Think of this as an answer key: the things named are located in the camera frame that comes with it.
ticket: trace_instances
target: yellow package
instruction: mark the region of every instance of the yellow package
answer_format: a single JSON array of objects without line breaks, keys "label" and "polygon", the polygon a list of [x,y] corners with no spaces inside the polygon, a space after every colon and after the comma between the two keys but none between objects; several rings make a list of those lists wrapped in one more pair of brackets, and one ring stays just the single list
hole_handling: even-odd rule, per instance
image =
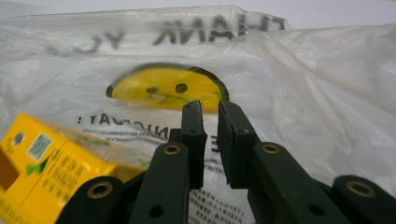
[{"label": "yellow package", "polygon": [[[100,157],[118,150],[128,166]],[[123,182],[142,173],[150,157],[102,139],[20,114],[0,144],[0,218],[6,223],[54,223],[86,181],[111,175]]]}]

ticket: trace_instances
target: white plastic bag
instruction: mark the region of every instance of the white plastic bag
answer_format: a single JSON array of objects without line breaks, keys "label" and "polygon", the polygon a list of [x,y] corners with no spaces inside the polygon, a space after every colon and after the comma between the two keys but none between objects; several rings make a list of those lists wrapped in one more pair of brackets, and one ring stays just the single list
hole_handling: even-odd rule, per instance
[{"label": "white plastic bag", "polygon": [[[122,101],[117,97],[130,92],[117,84],[142,66],[198,67],[225,86],[262,141],[287,148],[315,179],[330,185],[338,175],[361,175],[395,196],[396,25],[277,31],[288,28],[280,18],[238,7],[1,21],[0,134],[25,112],[152,153],[179,127],[181,114],[150,88],[173,96],[179,89],[154,78],[149,85],[157,86],[143,89],[149,100],[142,93]],[[204,114],[213,139],[205,187],[191,193],[189,222],[253,223],[246,192],[226,186],[211,149],[217,118],[210,109]]]}]

